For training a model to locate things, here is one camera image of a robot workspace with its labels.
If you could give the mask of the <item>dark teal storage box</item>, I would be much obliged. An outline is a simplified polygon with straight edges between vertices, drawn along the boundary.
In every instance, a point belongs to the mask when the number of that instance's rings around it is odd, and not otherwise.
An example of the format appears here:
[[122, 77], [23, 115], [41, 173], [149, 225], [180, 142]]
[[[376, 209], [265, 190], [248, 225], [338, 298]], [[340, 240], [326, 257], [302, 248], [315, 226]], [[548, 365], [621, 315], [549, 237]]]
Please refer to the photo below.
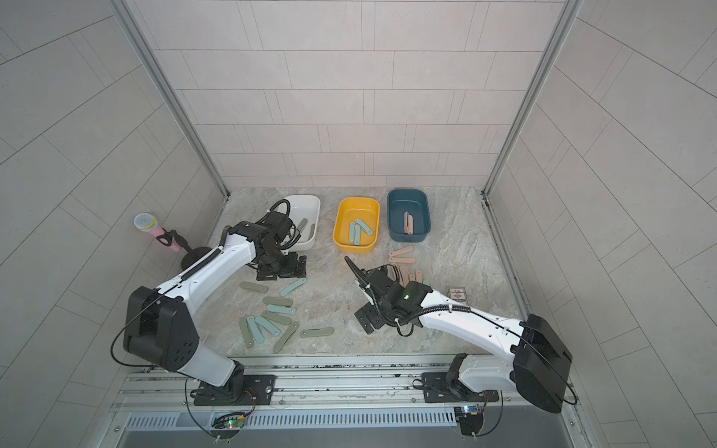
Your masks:
[[423, 242], [431, 231], [428, 196], [422, 190], [396, 189], [388, 194], [388, 231], [393, 241]]

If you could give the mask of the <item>small printed card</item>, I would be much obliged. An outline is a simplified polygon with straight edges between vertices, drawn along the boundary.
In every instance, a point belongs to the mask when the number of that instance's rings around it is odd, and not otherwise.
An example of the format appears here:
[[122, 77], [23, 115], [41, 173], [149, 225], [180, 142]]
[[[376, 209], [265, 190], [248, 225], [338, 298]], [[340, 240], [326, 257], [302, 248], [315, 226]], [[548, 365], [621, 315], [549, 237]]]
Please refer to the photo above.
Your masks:
[[448, 297], [455, 302], [466, 304], [467, 302], [467, 289], [465, 287], [449, 287]]

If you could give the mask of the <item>left circuit board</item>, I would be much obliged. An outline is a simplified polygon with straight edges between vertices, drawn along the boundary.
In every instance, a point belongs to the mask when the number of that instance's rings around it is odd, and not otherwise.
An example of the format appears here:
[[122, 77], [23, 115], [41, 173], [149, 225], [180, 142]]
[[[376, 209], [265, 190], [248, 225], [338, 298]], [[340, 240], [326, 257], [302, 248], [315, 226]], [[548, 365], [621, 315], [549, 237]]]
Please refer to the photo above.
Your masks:
[[236, 412], [231, 414], [224, 414], [224, 416], [219, 416], [214, 420], [214, 422], [212, 423], [212, 429], [239, 430], [246, 425], [247, 421], [247, 413]]

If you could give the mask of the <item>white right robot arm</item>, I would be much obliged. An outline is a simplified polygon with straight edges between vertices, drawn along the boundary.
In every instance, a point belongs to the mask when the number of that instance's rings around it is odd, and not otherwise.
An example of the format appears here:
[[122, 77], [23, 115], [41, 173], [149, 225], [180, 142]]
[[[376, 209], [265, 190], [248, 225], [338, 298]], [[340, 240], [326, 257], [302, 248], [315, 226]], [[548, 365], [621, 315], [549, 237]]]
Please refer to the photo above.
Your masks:
[[388, 269], [360, 269], [345, 257], [372, 314], [383, 325], [409, 337], [415, 328], [440, 330], [494, 356], [494, 366], [483, 367], [476, 356], [458, 354], [446, 382], [450, 393], [463, 397], [485, 389], [515, 390], [539, 409], [559, 414], [575, 390], [569, 384], [573, 356], [551, 325], [530, 314], [527, 319], [499, 317], [448, 298], [432, 287], [410, 281], [401, 285]]

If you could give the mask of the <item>yellow storage box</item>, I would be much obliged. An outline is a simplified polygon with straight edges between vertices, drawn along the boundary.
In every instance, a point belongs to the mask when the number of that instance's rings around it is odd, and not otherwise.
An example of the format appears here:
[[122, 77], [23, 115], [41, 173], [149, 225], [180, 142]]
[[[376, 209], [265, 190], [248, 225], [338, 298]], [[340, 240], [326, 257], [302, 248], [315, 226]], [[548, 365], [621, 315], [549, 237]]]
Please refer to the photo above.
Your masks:
[[368, 254], [379, 234], [380, 205], [366, 197], [348, 197], [341, 201], [333, 231], [334, 244], [341, 252]]

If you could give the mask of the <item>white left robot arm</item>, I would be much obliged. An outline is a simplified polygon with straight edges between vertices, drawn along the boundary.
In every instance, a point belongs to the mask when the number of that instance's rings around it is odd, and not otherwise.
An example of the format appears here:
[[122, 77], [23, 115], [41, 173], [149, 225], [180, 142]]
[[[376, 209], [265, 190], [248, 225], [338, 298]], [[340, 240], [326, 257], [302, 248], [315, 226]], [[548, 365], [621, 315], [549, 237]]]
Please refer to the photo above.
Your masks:
[[193, 316], [215, 289], [245, 266], [254, 269], [260, 281], [306, 276], [306, 258], [291, 252], [301, 233], [290, 213], [291, 202], [282, 199], [256, 222], [227, 226], [218, 245], [182, 273], [155, 289], [136, 289], [118, 336], [123, 349], [149, 366], [198, 380], [197, 397], [203, 405], [243, 399], [243, 365], [205, 346]]

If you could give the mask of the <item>right circuit board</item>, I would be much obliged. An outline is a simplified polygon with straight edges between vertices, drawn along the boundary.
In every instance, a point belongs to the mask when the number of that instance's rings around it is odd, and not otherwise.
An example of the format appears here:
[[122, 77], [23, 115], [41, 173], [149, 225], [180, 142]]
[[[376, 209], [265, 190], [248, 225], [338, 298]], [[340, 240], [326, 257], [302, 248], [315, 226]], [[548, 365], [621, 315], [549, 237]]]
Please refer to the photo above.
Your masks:
[[454, 414], [463, 437], [477, 438], [485, 424], [484, 405], [461, 405], [454, 408]]

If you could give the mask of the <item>circuit board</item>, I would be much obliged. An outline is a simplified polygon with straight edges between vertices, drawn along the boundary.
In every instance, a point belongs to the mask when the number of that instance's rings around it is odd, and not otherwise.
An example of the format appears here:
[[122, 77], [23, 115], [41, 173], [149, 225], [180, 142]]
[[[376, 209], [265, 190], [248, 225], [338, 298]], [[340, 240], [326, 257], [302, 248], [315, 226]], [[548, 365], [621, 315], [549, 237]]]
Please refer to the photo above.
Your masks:
[[477, 438], [485, 424], [484, 405], [461, 405], [454, 408], [454, 414], [463, 437]]
[[214, 422], [212, 423], [212, 429], [239, 430], [246, 425], [247, 421], [247, 413], [236, 412], [231, 414], [224, 414], [224, 416], [219, 416], [214, 420]]

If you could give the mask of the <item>black microphone stand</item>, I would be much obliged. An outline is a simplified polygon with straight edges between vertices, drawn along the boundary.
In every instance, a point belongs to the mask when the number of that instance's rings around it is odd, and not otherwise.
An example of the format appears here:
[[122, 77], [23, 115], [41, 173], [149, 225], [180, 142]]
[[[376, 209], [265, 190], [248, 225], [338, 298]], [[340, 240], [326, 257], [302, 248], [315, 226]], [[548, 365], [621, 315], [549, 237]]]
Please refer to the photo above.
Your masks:
[[207, 246], [192, 248], [188, 241], [179, 235], [175, 230], [164, 231], [162, 234], [156, 236], [155, 239], [168, 248], [181, 248], [186, 251], [186, 255], [180, 263], [182, 271], [190, 268], [194, 265], [194, 263], [199, 261], [202, 257], [205, 257], [205, 255], [211, 251], [211, 249]]

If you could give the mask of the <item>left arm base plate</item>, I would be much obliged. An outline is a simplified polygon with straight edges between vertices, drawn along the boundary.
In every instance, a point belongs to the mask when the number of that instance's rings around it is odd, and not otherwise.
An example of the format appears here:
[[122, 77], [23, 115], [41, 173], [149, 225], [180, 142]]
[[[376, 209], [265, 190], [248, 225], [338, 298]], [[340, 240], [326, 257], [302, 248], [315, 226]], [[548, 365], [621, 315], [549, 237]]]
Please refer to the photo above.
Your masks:
[[231, 378], [225, 386], [211, 386], [201, 382], [190, 392], [195, 406], [269, 405], [274, 394], [275, 375], [243, 375]]

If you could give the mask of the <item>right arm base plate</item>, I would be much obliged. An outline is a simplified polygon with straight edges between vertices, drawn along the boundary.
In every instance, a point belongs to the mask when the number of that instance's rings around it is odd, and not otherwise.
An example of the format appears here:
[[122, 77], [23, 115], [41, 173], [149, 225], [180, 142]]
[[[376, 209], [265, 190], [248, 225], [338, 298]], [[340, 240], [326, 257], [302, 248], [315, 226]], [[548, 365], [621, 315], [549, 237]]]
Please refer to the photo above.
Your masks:
[[419, 379], [412, 382], [412, 387], [422, 392], [426, 403], [500, 401], [500, 393], [497, 390], [472, 391], [449, 373], [423, 373]]

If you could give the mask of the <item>white storage box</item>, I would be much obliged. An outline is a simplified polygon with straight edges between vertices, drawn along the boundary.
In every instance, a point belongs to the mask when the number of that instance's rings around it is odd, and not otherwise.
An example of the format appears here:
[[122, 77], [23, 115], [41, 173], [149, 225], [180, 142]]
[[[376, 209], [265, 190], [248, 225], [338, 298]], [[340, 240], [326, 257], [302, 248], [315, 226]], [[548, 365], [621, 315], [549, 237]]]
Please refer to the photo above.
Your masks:
[[315, 246], [321, 201], [314, 195], [290, 195], [286, 200], [291, 204], [289, 218], [298, 227], [301, 235], [288, 252], [308, 251]]

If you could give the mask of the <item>aluminium rail frame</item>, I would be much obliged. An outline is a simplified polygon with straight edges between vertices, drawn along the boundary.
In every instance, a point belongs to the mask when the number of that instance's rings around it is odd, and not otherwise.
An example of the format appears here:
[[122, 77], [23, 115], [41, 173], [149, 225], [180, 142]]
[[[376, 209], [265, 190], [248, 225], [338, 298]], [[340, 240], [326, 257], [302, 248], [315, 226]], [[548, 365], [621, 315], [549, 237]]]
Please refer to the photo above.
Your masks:
[[[272, 356], [239, 358], [245, 381], [260, 395], [254, 378], [274, 375], [272, 398], [260, 411], [418, 407], [424, 394], [414, 385], [424, 373], [449, 370], [452, 355]], [[112, 403], [114, 410], [183, 411], [184, 392], [199, 382], [176, 373], [129, 373]]]

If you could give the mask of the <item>pink toy microphone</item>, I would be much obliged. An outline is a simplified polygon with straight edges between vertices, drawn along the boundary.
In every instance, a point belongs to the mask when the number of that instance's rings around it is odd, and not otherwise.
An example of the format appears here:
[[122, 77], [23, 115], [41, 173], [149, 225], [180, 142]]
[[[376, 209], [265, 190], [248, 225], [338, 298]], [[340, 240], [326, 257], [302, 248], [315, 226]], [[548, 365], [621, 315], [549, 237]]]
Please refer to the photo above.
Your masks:
[[181, 247], [177, 243], [175, 237], [173, 237], [169, 231], [166, 231], [166, 229], [160, 225], [157, 218], [153, 214], [147, 212], [140, 213], [134, 217], [133, 222], [136, 229], [143, 231], [143, 233], [149, 233], [163, 246], [171, 248], [171, 250], [175, 252], [179, 252], [181, 250]]

